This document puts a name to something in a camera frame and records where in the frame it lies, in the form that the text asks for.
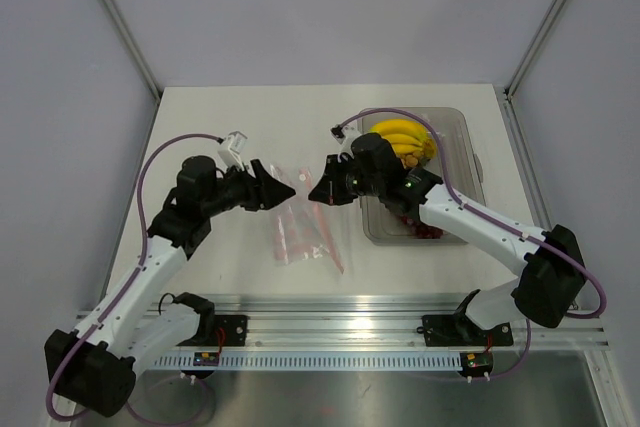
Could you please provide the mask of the clear red-dotted zip bag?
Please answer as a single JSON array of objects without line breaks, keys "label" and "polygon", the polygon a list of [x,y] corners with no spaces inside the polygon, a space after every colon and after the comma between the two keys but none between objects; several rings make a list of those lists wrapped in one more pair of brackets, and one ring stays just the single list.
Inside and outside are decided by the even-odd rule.
[{"label": "clear red-dotted zip bag", "polygon": [[294,189],[294,196],[270,212],[270,232],[274,259],[290,265],[312,259],[329,259],[340,274],[345,266],[322,206],[308,199],[314,187],[307,167],[286,169],[269,166],[271,175]]}]

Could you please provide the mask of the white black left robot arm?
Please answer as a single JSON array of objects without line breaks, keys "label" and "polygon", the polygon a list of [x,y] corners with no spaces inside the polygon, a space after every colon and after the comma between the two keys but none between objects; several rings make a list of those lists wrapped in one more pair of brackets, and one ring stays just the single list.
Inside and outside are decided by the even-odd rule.
[{"label": "white black left robot arm", "polygon": [[294,197],[254,159],[248,169],[224,174],[207,156],[186,159],[161,211],[143,228],[141,253],[115,290],[69,332],[55,330],[44,351],[49,375],[45,405],[54,419],[54,396],[104,417],[127,403],[138,378],[166,351],[189,340],[208,343],[215,335],[215,306],[187,293],[146,326],[139,324],[152,300],[209,235],[213,217],[240,207],[271,210]]}]

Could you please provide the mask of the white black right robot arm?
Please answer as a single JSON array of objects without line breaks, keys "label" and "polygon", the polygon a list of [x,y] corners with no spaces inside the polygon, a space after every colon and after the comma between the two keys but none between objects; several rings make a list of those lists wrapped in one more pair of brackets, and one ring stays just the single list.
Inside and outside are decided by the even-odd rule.
[{"label": "white black right robot arm", "polygon": [[556,328],[586,283],[577,268],[581,252],[573,232],[519,226],[448,186],[438,175],[404,167],[391,145],[371,133],[355,138],[348,153],[327,157],[311,190],[312,202],[341,206],[375,197],[394,215],[450,233],[506,266],[515,280],[469,293],[456,310],[427,319],[429,345],[480,346],[493,330],[526,319]]}]

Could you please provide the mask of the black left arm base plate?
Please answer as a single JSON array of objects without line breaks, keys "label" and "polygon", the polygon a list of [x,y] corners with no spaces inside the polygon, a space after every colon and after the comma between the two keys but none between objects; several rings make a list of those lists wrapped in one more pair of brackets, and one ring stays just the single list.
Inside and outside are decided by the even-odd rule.
[{"label": "black left arm base plate", "polygon": [[244,347],[249,317],[246,315],[219,315],[200,319],[193,336],[178,343],[178,347]]}]

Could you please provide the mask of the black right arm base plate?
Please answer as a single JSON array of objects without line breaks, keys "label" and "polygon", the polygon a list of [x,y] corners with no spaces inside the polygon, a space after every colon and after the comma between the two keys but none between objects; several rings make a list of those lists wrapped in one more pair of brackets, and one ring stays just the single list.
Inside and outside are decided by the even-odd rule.
[{"label": "black right arm base plate", "polygon": [[482,330],[470,321],[453,314],[431,314],[421,318],[416,332],[427,347],[511,347],[514,345],[511,325],[498,324]]}]

